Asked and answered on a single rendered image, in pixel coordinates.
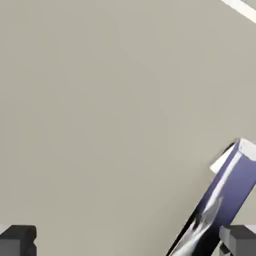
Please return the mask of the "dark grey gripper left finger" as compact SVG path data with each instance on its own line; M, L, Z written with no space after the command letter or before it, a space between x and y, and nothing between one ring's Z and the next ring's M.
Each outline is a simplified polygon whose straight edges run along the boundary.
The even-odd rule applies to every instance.
M35 225L0 224L0 256L37 256Z

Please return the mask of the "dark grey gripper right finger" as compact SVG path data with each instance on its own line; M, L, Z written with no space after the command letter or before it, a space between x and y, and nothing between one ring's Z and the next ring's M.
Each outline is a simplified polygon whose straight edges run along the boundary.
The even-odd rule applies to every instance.
M256 256L256 225L229 225L219 229L218 256Z

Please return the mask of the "beige cabinet door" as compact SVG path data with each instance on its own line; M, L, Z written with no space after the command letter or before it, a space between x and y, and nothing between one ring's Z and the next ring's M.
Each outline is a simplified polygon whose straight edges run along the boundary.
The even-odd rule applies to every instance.
M38 256L165 256L235 138L256 24L222 0L0 0L0 223Z

